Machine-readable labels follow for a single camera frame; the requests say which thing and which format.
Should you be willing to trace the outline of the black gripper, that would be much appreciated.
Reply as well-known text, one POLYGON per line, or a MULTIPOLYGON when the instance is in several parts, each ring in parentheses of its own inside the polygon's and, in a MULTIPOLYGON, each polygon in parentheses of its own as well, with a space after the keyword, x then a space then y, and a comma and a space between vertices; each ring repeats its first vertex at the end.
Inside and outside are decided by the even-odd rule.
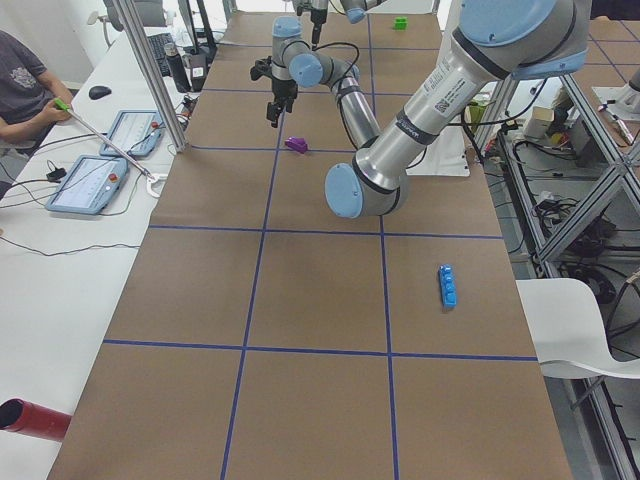
MULTIPOLYGON (((296 14, 302 15, 304 12, 320 12, 326 13, 328 11, 328 0, 296 0, 296 14)), ((320 42, 323 16, 320 13, 313 13, 311 15, 311 21, 313 24, 311 45, 313 49, 316 49, 320 42)))
POLYGON ((266 118, 273 128, 277 128, 280 118, 280 107, 285 107, 287 113, 293 111, 294 102, 298 96, 298 84, 295 80, 272 80, 273 102, 269 102, 266 108, 266 118))

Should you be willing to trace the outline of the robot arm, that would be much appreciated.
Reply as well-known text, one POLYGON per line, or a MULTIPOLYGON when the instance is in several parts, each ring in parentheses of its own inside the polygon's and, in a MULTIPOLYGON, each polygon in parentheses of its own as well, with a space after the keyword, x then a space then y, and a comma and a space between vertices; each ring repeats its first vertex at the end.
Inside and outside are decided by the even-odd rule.
MULTIPOLYGON (((385 0, 342 0, 344 14, 351 24, 361 21, 368 10, 382 5, 385 0)), ((293 0, 295 13, 301 16, 305 11, 310 13, 313 30, 311 36, 312 49, 319 46, 323 25, 327 22, 329 1, 327 0, 293 0)))
POLYGON ((385 128, 363 96, 355 65, 310 49, 295 17, 274 21, 272 53, 254 63, 250 77, 272 82, 267 117, 273 125, 291 111, 299 88, 322 84, 333 92, 357 151, 351 162, 327 173, 327 204, 339 217, 383 216, 407 198, 411 162, 487 83, 579 70, 590 15, 588 1, 462 2, 449 49, 385 128))

